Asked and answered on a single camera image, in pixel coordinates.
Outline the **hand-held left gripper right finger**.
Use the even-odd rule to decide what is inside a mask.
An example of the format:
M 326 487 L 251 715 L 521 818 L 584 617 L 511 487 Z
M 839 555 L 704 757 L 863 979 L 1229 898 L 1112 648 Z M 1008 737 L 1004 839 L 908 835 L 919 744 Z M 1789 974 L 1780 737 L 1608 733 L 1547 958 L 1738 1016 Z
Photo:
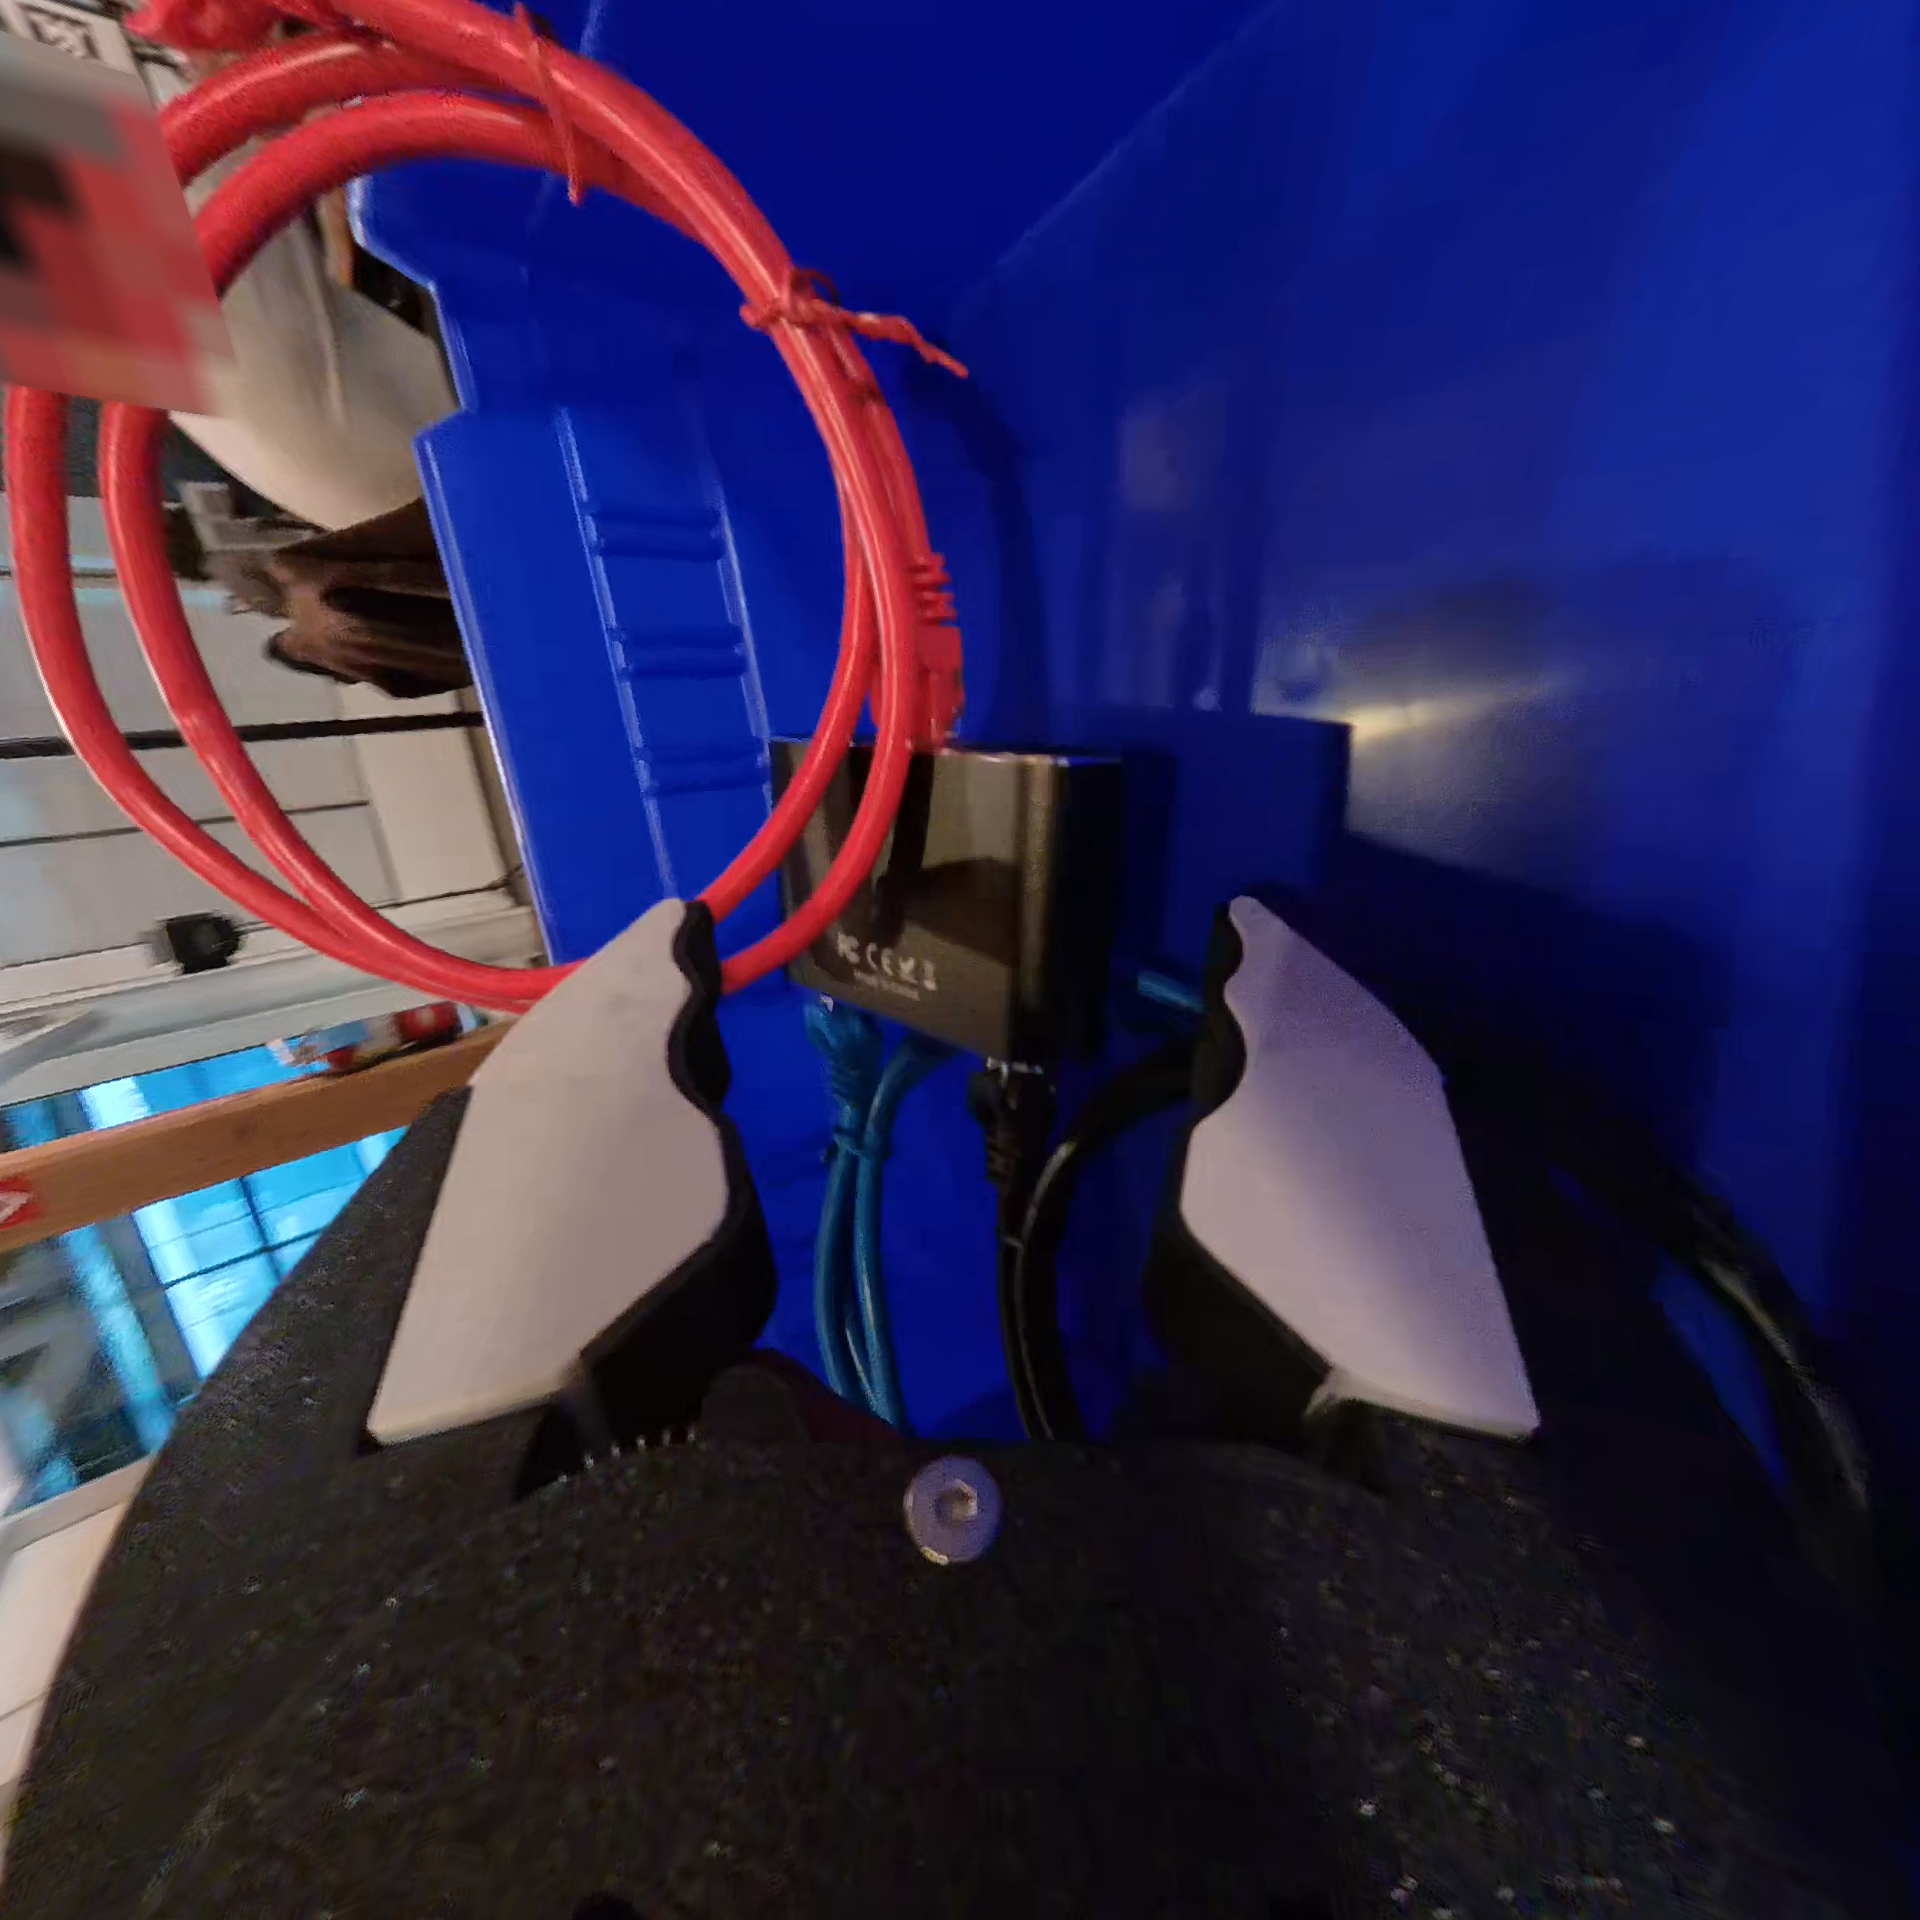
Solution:
M 1148 1262 L 1177 1427 L 1337 1456 L 1401 1419 L 1527 1447 L 1533 1375 L 1443 1072 L 1270 905 L 1212 927 Z

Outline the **blue plastic bin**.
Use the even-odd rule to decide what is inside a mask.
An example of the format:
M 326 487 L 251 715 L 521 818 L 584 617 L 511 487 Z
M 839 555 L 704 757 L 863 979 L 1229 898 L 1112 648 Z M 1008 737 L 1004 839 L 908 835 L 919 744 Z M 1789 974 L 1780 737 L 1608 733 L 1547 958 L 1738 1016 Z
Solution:
M 1449 1069 L 1555 1453 L 1806 1399 L 1918 1520 L 1918 4 L 525 4 L 846 312 L 963 635 L 966 780 L 1123 779 L 1051 1136 L 1248 894 Z M 561 960 L 750 839 L 844 625 L 831 464 L 704 242 L 359 181 Z

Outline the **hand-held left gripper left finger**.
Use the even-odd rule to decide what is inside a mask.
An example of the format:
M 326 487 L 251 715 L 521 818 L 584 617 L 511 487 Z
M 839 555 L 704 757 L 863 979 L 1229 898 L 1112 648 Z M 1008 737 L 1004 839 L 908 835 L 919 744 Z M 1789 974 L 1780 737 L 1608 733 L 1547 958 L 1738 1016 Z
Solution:
M 718 998 L 709 908 L 659 902 L 514 1023 L 466 1088 L 374 1439 L 573 1403 L 587 1447 L 638 1442 L 750 1354 L 778 1262 Z

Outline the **wooden beam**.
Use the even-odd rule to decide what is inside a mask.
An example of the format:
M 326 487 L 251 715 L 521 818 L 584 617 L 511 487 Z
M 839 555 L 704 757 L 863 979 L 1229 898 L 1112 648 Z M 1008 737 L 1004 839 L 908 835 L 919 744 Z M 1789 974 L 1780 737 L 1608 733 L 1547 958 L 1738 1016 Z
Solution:
M 440 1093 L 466 1088 L 514 1030 L 504 1018 L 354 1073 L 294 1078 L 3 1154 L 3 1257 L 143 1204 L 405 1129 Z

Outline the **black ethernet port splitter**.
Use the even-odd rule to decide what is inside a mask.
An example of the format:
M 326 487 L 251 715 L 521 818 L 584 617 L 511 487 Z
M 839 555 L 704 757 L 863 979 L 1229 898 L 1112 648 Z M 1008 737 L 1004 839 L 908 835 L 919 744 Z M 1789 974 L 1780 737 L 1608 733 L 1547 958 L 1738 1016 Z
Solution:
M 873 875 L 785 978 L 984 1060 L 1095 1058 L 1123 797 L 1118 756 L 916 756 Z

